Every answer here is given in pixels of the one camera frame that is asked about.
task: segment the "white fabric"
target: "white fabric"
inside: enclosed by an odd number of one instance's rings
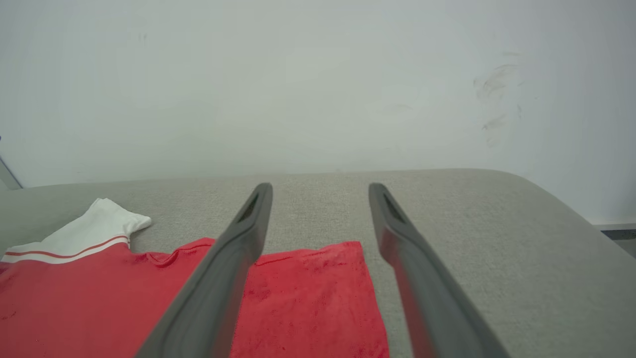
[[[110,199],[97,199],[84,215],[55,231],[42,242],[10,247],[2,261],[73,261],[116,243],[125,242],[130,246],[130,234],[150,226],[151,223],[149,217],[131,213]]]

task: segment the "red cloth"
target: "red cloth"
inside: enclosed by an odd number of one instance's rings
[[[117,243],[63,264],[0,262],[2,356],[133,357],[213,243],[172,254]],[[360,244],[261,257],[231,356],[388,357]]]

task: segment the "wall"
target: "wall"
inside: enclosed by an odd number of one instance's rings
[[[492,168],[636,222],[636,14],[608,0],[5,1],[25,187]]]

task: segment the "white stripe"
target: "white stripe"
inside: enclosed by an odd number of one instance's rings
[[[60,257],[52,257],[49,255],[43,255],[43,254],[26,254],[26,255],[20,255],[20,256],[14,256],[14,255],[4,255],[3,258],[0,260],[1,262],[7,262],[10,264],[16,263],[18,261],[22,261],[22,260],[35,260],[35,261],[41,261],[41,262],[46,262],[48,264],[65,264],[67,262],[71,262],[71,261],[75,261],[77,259],[81,259],[82,257],[86,257],[88,255],[92,255],[96,252],[100,252],[102,250],[105,250],[117,243],[126,243],[129,245],[129,241],[128,238],[117,238],[113,241],[110,241],[109,243],[106,243],[102,246],[99,247],[95,247],[92,248],[90,250],[87,250],[85,252],[82,252],[81,254],[77,255],[77,256],[73,256],[73,257],[68,257],[66,259],[61,259]]]

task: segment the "t-shirt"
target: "t-shirt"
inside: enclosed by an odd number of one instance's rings
[[[84,248],[74,240],[75,254],[25,245],[5,253],[3,357],[133,357],[214,243],[135,254],[127,235]],[[231,357],[388,356],[359,242],[264,255],[250,268]]]

